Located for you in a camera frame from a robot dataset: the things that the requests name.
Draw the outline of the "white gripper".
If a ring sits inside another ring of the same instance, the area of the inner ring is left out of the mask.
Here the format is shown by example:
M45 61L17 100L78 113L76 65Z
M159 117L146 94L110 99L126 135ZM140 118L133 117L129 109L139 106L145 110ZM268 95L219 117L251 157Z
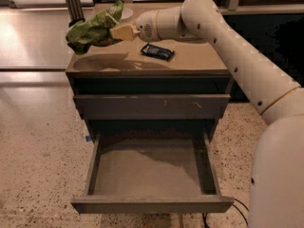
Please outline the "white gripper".
M156 29L157 11L144 12L136 19L136 27L131 24L119 25L110 30L113 39L133 41L139 37L145 42L157 42L159 36Z

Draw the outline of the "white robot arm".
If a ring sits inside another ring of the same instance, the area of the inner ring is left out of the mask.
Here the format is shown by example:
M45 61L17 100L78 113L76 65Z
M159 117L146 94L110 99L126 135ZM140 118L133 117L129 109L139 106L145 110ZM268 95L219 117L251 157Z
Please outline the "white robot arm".
M235 32L213 0L148 11L110 34L209 43L267 124L253 160L248 227L304 228L304 88Z

